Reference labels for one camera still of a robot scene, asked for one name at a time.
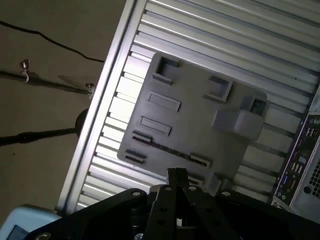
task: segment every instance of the metal stand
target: metal stand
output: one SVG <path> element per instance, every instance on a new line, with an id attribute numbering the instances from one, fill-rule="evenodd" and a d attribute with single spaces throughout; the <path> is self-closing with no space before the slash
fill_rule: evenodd
<path id="1" fill-rule="evenodd" d="M 40 139 L 48 139 L 58 136 L 64 136 L 69 134 L 80 135 L 82 127 L 84 125 L 88 109 L 82 111 L 79 116 L 76 118 L 75 127 L 58 129 L 58 130 L 49 130 L 49 131 L 40 131 L 40 132 L 23 132 L 15 136 L 3 136 L 0 137 L 0 146 L 11 145 L 11 144 L 27 144 Z"/>
<path id="2" fill-rule="evenodd" d="M 0 70 L 0 78 L 16 80 L 28 85 L 53 88 L 53 89 L 63 90 L 66 92 L 71 92 L 76 94 L 84 94 L 84 95 L 92 94 L 90 90 L 75 88 L 75 87 L 64 85 L 61 83 L 45 80 L 37 75 L 33 75 L 32 73 L 29 73 L 27 77 L 25 73 L 14 73 L 14 72 L 9 72 L 5 70 Z"/>
<path id="3" fill-rule="evenodd" d="M 93 83 L 87 83 L 84 88 L 77 88 L 77 87 L 72 87 L 72 86 L 61 84 L 61 83 L 49 81 L 39 77 L 34 72 L 30 72 L 29 71 L 30 64 L 31 62 L 29 59 L 25 59 L 22 62 L 20 62 L 20 67 L 22 68 L 22 71 L 20 73 L 0 70 L 0 78 L 16 80 L 28 85 L 33 85 L 33 86 L 43 86 L 47 88 L 63 90 L 66 92 L 71 92 L 76 94 L 84 94 L 84 95 L 88 95 L 89 97 L 91 97 L 94 93 L 95 88 Z"/>

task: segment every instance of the metal rod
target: metal rod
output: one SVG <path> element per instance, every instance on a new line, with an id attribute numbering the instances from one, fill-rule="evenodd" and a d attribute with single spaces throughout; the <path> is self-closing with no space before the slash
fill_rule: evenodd
<path id="1" fill-rule="evenodd" d="M 40 132 L 23 132 L 15 136 L 3 136 L 0 137 L 0 146 L 11 145 L 11 144 L 27 144 L 40 139 L 53 138 L 58 136 L 64 136 L 69 134 L 75 134 L 76 128 L 66 128 L 50 131 Z"/>
<path id="2" fill-rule="evenodd" d="M 22 83 L 25 83 L 28 85 L 33 85 L 33 86 L 43 86 L 43 87 L 47 87 L 47 88 L 59 89 L 59 90 L 63 90 L 66 92 L 71 92 L 71 93 L 84 94 L 84 95 L 91 94 L 91 92 L 89 90 L 76 88 L 76 87 L 64 85 L 61 83 L 45 80 L 45 79 L 42 79 L 41 77 L 34 75 L 32 73 L 30 73 L 28 77 L 29 78 L 27 80 L 26 75 L 24 75 L 22 73 L 15 73 L 15 72 L 9 72 L 6 70 L 0 70 L 0 78 L 16 80 L 16 81 L 19 81 L 19 82 L 22 82 Z"/>

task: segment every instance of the light blue device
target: light blue device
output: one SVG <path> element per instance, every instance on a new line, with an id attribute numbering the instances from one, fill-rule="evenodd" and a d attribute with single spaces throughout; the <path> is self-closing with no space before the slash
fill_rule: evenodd
<path id="1" fill-rule="evenodd" d="M 61 217 L 52 211 L 31 205 L 14 209 L 0 229 L 0 240 L 23 240 L 28 233 Z"/>

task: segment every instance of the screw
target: screw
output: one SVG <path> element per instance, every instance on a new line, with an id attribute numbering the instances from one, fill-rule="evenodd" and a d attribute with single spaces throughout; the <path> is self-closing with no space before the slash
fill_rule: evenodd
<path id="1" fill-rule="evenodd" d="M 223 196 L 225 196 L 225 197 L 230 197 L 231 196 L 231 194 L 230 194 L 230 192 L 227 192 L 227 191 L 224 191 L 223 193 L 221 193 Z"/>
<path id="2" fill-rule="evenodd" d="M 36 236 L 35 240 L 48 240 L 51 237 L 51 234 L 49 232 L 43 232 Z"/>
<path id="3" fill-rule="evenodd" d="M 137 235 L 135 235 L 134 240 L 142 240 L 143 237 L 144 237 L 143 233 L 138 233 Z"/>
<path id="4" fill-rule="evenodd" d="M 197 190 L 197 188 L 195 187 L 195 186 L 190 186 L 189 188 L 188 188 L 190 191 L 195 191 L 195 190 Z"/>

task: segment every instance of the ribbed metal panel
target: ribbed metal panel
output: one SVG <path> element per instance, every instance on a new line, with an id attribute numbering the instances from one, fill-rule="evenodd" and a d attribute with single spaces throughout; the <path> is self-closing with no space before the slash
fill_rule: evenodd
<path id="1" fill-rule="evenodd" d="M 265 125 L 259 139 L 247 148 L 234 179 L 237 191 L 266 202 L 318 82 L 319 9 L 320 4 L 310 0 L 303 4 L 298 0 L 137 1 L 120 60 L 112 69 L 105 91 L 114 92 L 114 97 L 104 106 L 107 117 L 100 126 L 101 134 L 88 166 L 88 175 L 93 175 L 100 185 L 88 182 L 86 176 L 79 192 L 82 195 L 74 207 L 89 205 L 111 192 L 130 187 L 147 191 L 151 185 L 164 182 L 159 176 L 146 175 L 141 169 L 135 171 L 135 166 L 117 159 L 144 77 L 157 51 L 267 93 L 270 107 Z M 115 187 L 119 187 L 117 191 L 110 190 Z"/>

